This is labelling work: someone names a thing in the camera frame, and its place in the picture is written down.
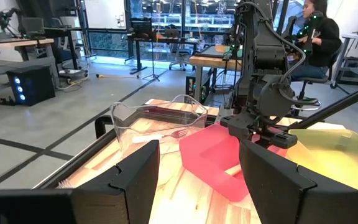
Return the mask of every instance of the desk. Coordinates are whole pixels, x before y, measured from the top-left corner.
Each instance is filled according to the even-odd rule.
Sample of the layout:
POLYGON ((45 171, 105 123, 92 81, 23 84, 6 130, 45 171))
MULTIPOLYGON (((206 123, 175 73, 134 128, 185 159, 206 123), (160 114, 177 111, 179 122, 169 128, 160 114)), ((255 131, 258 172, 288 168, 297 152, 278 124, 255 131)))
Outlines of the desk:
POLYGON ((342 38, 345 38, 345 42, 343 43, 343 46, 342 46, 342 52, 338 56, 337 66, 335 68, 335 71, 334 71, 334 74, 332 77, 331 88, 337 87, 337 78, 339 76, 340 71, 349 71, 350 70, 350 71, 354 72, 355 74, 358 74, 358 69, 343 67, 343 62, 345 60, 345 56, 346 56, 347 48, 349 47, 350 40, 351 39, 358 40, 358 34, 343 34, 342 38))
MULTIPOLYGON (((136 71, 131 72, 131 75, 138 73, 142 70, 145 70, 147 67, 142 67, 142 62, 140 61, 140 45, 139 42, 150 42, 142 39, 134 39, 135 47, 136 47, 136 71)), ((178 39, 171 39, 171 38, 161 38, 158 39, 158 43, 166 43, 166 44, 190 44, 193 45, 193 53, 197 51, 198 42, 190 42, 187 41, 185 38, 178 38, 178 39)))
MULTIPOLYGON (((197 101, 201 101, 201 89, 203 83, 203 67, 210 68, 225 68, 226 61, 221 58, 212 58, 212 57, 200 57, 200 56, 192 56, 189 59, 189 64, 196 67, 196 90, 195 90, 195 99, 197 101)), ((236 61, 229 60, 227 62, 228 70, 236 69, 236 61)), ((241 60, 237 60, 237 70, 241 71, 241 60)), ((216 70, 214 71, 214 79, 213 83, 216 83, 216 70)))
POLYGON ((76 53, 75 47, 73 43, 73 36, 71 34, 72 31, 82 31, 80 27, 73 27, 73 28, 53 28, 53 27, 46 27, 45 28, 45 35, 46 38, 59 38, 59 37, 68 37, 68 44, 70 46, 70 53, 73 61, 73 67, 75 70, 78 70, 78 65, 76 61, 76 53))
MULTIPOLYGON (((53 57, 51 44, 54 43, 53 39, 39 40, 40 45, 44 45, 47 50, 47 57, 38 58, 34 60, 28 60, 25 62, 12 62, 9 65, 0 66, 0 75, 5 74, 7 71, 15 70, 17 68, 26 68, 29 66, 36 65, 49 65, 51 73, 53 74, 53 84, 57 86, 59 84, 58 73, 55 66, 55 58, 53 57)), ((8 39, 0 41, 0 49, 8 47, 25 47, 37 45, 36 40, 25 40, 25 39, 8 39)))
MULTIPOLYGON (((149 100, 146 104, 153 105, 157 103, 164 103, 163 100, 149 100)), ((186 111, 188 108, 179 103, 171 105, 176 110, 186 111)), ((217 108, 207 108, 210 115, 217 115, 217 108)), ((288 125, 297 120, 284 118, 280 124, 288 125)), ((142 121, 137 120, 136 125, 142 125, 142 121)), ((153 121, 153 124, 145 123, 145 126, 157 125, 160 126, 160 121, 153 121)), ((341 125, 318 123, 311 128, 313 129, 344 129, 341 125)), ((101 137, 94 144, 101 143, 101 137)), ((178 147, 177 143, 169 147, 178 147)), ((85 149, 76 157, 81 157, 81 154, 89 152, 91 148, 85 149)), ((165 148, 161 147, 160 151, 163 153, 165 148)), ((68 180, 76 187, 82 183, 96 177, 105 170, 114 166, 119 162, 119 144, 116 139, 107 142, 104 147, 92 155, 91 159, 84 161, 84 163, 71 172, 68 180)), ((73 164, 67 162, 60 170, 73 170, 73 164)), ((45 182, 48 182, 47 177, 35 188, 39 188, 45 182)), ((150 216, 150 223, 166 224, 183 224, 183 223, 216 223, 216 224, 259 224, 259 218, 255 211, 255 207, 251 201, 250 196, 247 196, 241 202, 230 202, 219 193, 215 192, 210 186, 199 180, 191 172, 185 170, 181 163, 180 151, 162 154, 160 158, 160 171, 158 174, 158 184, 154 197, 152 213, 150 216)))

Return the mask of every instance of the red plastic container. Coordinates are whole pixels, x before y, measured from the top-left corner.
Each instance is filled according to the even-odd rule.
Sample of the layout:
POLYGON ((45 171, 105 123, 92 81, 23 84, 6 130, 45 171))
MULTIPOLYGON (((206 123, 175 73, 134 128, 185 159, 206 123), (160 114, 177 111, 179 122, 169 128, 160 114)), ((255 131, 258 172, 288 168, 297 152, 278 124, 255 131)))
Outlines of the red plastic container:
MULTIPOLYGON (((284 150, 274 146, 269 150, 285 155, 284 150)), ((214 124, 181 139, 180 152, 184 168, 230 201, 239 202, 248 194, 242 172, 235 176, 225 173, 240 164, 239 141, 229 135, 227 128, 214 124)))

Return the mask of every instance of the wooden tabletop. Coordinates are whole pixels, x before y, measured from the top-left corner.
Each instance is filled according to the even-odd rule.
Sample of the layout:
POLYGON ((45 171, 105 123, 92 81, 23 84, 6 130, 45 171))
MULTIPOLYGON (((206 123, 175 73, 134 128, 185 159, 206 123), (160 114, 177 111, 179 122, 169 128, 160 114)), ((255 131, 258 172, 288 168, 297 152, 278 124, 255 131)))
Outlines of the wooden tabletop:
MULTIPOLYGON (((53 42, 54 42, 53 39, 40 40, 40 44, 50 44, 53 42)), ((36 40, 24 40, 24 39, 0 40, 0 48, 22 47, 22 46, 31 46, 31 45, 37 45, 37 41, 36 40)))
MULTIPOLYGON (((164 103, 162 100, 150 100, 147 104, 164 103)), ((190 105, 184 103, 172 104, 169 108, 188 111, 190 105)), ((208 108, 211 115, 218 114, 218 108, 208 108)), ((281 124, 291 124, 295 119, 283 119, 281 124)), ((133 125, 150 128, 161 127, 164 122, 138 119, 133 125)), ((343 126, 319 123, 313 129, 344 129, 343 126)), ((74 172, 68 181, 77 187, 97 175, 115 166, 121 159, 122 153, 117 140, 99 151, 86 164, 74 172)), ((230 202, 209 185, 185 170, 181 163, 178 140, 160 143, 160 172, 155 193, 150 223, 217 223, 217 224, 259 224, 254 204, 248 195, 241 202, 230 202)))
MULTIPOLYGON (((241 70, 241 60, 237 60, 237 70, 241 70)), ((192 56, 189 59, 189 64, 192 66, 202 66, 202 67, 211 67, 211 68, 224 68, 226 62, 221 58, 211 58, 211 57, 200 57, 192 56)), ((230 60, 227 63, 227 69, 234 70, 236 69, 236 61, 230 60)))

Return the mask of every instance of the metal fork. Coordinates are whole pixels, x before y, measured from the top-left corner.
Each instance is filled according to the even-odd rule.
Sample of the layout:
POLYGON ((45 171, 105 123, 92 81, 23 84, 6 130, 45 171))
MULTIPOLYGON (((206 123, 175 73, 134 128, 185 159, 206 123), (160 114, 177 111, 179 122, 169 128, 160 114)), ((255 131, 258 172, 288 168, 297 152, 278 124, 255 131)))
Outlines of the metal fork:
POLYGON ((187 129, 182 129, 178 131, 174 131, 171 134, 152 134, 149 136, 135 136, 132 138, 133 143, 141 143, 141 142, 148 142, 151 140, 159 140, 165 137, 172 137, 175 139, 182 138, 187 134, 187 129))

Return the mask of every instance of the yellow tray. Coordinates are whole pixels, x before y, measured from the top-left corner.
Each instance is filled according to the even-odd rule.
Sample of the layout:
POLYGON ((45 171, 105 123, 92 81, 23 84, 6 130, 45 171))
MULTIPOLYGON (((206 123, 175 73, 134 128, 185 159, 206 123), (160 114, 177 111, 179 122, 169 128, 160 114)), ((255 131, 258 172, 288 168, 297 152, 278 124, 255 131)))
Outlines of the yellow tray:
POLYGON ((358 190, 358 134, 350 130, 291 130, 298 144, 287 159, 358 190))

